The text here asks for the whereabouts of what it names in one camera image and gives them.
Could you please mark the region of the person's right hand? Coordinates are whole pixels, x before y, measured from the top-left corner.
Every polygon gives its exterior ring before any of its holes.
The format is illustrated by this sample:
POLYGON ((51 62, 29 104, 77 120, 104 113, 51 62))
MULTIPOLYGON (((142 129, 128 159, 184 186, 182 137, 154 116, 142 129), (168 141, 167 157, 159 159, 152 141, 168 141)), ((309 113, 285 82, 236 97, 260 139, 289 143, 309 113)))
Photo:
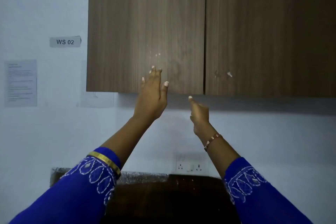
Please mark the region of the person's right hand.
POLYGON ((192 96, 188 97, 191 107, 190 119, 194 125, 194 133, 205 145, 217 131, 209 122, 208 107, 198 103, 192 96))

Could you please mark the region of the person's left hand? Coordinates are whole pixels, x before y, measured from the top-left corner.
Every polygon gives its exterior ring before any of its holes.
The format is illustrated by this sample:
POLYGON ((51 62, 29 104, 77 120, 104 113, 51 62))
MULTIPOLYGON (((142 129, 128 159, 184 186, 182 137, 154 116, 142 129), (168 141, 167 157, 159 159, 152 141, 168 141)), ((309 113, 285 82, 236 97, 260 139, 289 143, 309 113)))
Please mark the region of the person's left hand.
POLYGON ((148 90, 141 93, 140 89, 133 117, 152 123, 162 115, 166 106, 162 106, 160 103, 160 91, 163 85, 161 73, 162 69, 157 69, 154 65, 151 67, 147 78, 148 90))

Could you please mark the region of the person's left forearm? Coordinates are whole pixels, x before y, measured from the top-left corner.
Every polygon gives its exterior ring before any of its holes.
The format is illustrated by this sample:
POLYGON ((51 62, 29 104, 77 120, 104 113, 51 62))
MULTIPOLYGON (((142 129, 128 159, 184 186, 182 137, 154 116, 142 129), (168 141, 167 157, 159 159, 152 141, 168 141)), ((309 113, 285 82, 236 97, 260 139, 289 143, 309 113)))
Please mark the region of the person's left forearm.
MULTIPOLYGON (((94 151, 104 154, 121 169, 152 123, 132 116, 94 151)), ((9 224, 99 224, 117 179, 103 161, 87 156, 9 224)))

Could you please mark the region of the person's right forearm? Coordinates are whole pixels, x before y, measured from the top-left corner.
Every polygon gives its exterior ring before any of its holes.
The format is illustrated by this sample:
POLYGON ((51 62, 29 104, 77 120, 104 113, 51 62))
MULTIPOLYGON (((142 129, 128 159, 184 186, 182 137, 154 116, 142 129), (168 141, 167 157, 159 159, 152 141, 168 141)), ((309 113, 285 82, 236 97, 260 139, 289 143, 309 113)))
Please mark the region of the person's right forearm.
POLYGON ((242 224, 313 224, 219 134, 204 149, 222 176, 242 224))

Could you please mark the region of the brown wooden cabinet door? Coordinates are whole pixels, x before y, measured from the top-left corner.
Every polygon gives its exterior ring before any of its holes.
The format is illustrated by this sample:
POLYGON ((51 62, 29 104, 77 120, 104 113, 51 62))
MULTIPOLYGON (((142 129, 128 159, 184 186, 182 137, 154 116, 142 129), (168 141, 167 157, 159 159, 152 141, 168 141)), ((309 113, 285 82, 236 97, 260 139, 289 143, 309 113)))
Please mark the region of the brown wooden cabinet door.
POLYGON ((206 95, 336 98, 336 0, 206 0, 206 95))
POLYGON ((206 0, 88 0, 86 91, 137 93, 152 66, 169 92, 204 92, 206 0))

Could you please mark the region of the gold bangle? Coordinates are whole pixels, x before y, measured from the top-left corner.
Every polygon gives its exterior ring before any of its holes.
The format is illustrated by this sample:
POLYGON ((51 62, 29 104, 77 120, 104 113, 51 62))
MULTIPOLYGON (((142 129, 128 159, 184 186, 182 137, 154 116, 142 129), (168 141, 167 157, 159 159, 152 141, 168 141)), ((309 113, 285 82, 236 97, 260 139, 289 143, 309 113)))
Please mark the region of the gold bangle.
POLYGON ((96 151, 91 151, 87 156, 92 156, 92 157, 98 158, 99 160, 103 161, 107 166, 109 166, 115 172, 115 174, 117 175, 117 178, 120 178, 121 176, 120 168, 109 157, 99 152, 96 152, 96 151))

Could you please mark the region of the printed paper notice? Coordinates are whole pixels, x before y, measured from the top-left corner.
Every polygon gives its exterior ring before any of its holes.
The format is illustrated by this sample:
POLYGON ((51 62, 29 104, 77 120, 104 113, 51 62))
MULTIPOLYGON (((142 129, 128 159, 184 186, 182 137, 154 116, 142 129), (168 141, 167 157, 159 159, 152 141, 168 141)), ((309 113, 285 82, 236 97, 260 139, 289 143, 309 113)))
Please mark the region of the printed paper notice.
POLYGON ((37 107, 37 61, 5 61, 5 107, 37 107))

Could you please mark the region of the white wall power socket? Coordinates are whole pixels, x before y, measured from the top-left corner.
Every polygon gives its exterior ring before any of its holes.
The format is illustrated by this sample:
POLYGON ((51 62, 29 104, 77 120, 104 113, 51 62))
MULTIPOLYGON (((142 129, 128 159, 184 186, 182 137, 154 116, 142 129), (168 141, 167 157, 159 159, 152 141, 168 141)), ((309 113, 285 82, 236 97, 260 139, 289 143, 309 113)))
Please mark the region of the white wall power socket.
POLYGON ((206 153, 177 153, 175 154, 174 174, 208 176, 209 160, 206 153))

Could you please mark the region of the grey wall label sign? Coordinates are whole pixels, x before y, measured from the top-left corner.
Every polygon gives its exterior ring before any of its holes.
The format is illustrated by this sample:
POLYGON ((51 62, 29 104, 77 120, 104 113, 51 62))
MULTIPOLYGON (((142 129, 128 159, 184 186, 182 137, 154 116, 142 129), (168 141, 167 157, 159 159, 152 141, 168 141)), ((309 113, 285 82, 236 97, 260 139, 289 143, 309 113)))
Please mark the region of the grey wall label sign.
POLYGON ((79 48, 81 43, 81 36, 58 36, 49 39, 51 48, 79 48))

